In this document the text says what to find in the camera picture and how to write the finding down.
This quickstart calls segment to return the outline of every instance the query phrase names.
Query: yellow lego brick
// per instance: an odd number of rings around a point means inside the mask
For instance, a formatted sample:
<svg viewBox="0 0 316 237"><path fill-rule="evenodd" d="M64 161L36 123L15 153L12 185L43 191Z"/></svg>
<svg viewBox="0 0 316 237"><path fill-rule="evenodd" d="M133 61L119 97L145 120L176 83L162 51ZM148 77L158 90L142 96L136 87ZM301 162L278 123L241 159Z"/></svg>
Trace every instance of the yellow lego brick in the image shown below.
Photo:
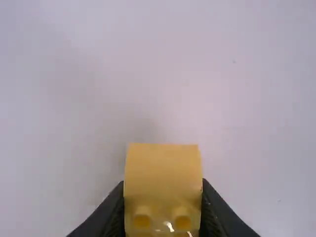
<svg viewBox="0 0 316 237"><path fill-rule="evenodd" d="M201 194L197 145L129 145L124 178L129 237L197 236Z"/></svg>

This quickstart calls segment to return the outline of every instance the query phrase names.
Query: yellow block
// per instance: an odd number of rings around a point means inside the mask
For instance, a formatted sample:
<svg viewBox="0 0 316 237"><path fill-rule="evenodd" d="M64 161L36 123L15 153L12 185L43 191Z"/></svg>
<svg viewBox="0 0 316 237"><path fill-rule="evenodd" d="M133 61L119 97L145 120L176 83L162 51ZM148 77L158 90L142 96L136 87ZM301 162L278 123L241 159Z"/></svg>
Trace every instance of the yellow block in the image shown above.
<svg viewBox="0 0 316 237"><path fill-rule="evenodd" d="M124 178L128 236L197 236L201 194L197 145L129 145Z"/></svg>

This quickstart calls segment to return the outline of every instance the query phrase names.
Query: lego stud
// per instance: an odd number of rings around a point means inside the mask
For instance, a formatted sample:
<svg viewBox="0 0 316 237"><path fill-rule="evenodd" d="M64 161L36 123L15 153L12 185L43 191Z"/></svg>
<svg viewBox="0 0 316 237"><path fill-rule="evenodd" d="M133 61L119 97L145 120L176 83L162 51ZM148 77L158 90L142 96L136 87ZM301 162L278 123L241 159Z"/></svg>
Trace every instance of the lego stud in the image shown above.
<svg viewBox="0 0 316 237"><path fill-rule="evenodd" d="M192 228L191 218L185 207L181 206L174 209L172 217L176 230L186 231Z"/></svg>
<svg viewBox="0 0 316 237"><path fill-rule="evenodd" d="M148 229L152 225L150 210L147 206L137 207L134 214L134 227L136 229Z"/></svg>

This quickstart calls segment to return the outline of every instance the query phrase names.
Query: white background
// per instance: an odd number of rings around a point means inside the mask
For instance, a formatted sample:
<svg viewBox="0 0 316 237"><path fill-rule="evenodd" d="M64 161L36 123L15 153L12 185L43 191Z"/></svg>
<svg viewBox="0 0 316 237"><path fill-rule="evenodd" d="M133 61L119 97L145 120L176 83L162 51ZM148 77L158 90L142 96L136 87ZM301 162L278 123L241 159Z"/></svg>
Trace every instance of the white background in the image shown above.
<svg viewBox="0 0 316 237"><path fill-rule="evenodd" d="M263 237L316 236L313 0L2 0L0 236L62 237L128 142L198 143Z"/></svg>

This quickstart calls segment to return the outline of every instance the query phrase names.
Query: white surface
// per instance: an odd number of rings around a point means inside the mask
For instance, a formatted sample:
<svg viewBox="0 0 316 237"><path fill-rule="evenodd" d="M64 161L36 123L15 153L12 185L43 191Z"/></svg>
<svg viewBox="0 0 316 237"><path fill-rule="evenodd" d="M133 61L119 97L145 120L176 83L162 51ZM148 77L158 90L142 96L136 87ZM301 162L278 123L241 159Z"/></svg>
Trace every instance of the white surface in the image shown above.
<svg viewBox="0 0 316 237"><path fill-rule="evenodd" d="M0 236L65 236L130 141L199 143L260 235L316 236L314 1L0 4Z"/></svg>

